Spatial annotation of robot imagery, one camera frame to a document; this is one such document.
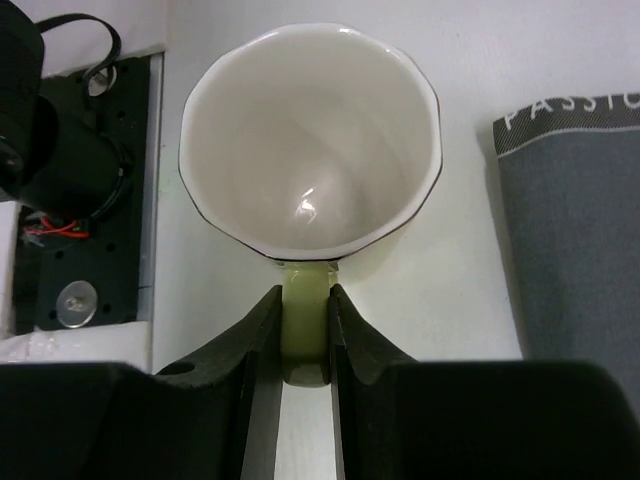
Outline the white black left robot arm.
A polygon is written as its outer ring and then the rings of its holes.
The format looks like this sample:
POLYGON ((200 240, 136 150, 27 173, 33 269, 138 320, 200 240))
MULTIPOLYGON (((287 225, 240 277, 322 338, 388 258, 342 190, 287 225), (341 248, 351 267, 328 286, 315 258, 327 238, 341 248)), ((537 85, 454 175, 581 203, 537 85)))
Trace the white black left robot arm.
POLYGON ((1 4, 1 196, 69 220, 110 210, 129 163, 121 145, 40 93, 44 33, 91 18, 70 13, 33 22, 13 2, 1 4))

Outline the yellow plastic cup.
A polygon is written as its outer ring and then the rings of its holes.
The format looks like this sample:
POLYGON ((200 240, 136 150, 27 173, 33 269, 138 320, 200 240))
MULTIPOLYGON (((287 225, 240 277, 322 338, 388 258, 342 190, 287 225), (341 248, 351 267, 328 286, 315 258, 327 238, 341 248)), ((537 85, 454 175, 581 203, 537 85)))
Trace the yellow plastic cup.
POLYGON ((285 382, 330 380, 339 262, 420 212, 443 169, 437 95, 402 50, 337 23, 216 59, 183 111, 178 171, 209 225, 280 266, 285 382))

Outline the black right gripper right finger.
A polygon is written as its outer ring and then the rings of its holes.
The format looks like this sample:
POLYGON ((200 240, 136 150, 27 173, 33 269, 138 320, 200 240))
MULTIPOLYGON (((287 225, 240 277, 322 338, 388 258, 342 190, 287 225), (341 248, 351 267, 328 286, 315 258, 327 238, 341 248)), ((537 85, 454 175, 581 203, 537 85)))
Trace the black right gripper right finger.
POLYGON ((635 479, 639 425, 585 362, 431 361, 328 299, 341 479, 635 479))

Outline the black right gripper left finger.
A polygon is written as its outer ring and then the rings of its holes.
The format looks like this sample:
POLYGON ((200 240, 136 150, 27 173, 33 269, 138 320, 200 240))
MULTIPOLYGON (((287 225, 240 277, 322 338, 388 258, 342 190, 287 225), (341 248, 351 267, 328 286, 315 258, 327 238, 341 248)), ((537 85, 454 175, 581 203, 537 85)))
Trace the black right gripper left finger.
POLYGON ((5 479, 270 479, 281 290, 156 374, 124 363, 1 368, 5 479))

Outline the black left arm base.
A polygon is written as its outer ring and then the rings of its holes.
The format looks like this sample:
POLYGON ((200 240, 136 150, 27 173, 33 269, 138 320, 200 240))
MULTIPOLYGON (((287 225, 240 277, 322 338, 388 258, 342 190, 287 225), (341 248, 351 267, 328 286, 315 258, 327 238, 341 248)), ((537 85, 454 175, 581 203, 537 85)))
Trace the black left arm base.
POLYGON ((136 320, 152 61, 112 65, 91 97, 80 72, 43 81, 52 141, 18 215, 12 293, 16 334, 136 320))

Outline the grey striped cloth placemat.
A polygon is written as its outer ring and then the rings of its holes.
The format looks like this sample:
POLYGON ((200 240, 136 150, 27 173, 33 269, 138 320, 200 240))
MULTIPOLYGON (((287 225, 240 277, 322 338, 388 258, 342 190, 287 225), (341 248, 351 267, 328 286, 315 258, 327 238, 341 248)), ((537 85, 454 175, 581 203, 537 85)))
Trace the grey striped cloth placemat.
POLYGON ((529 349, 639 360, 639 96, 539 100, 493 124, 529 349))

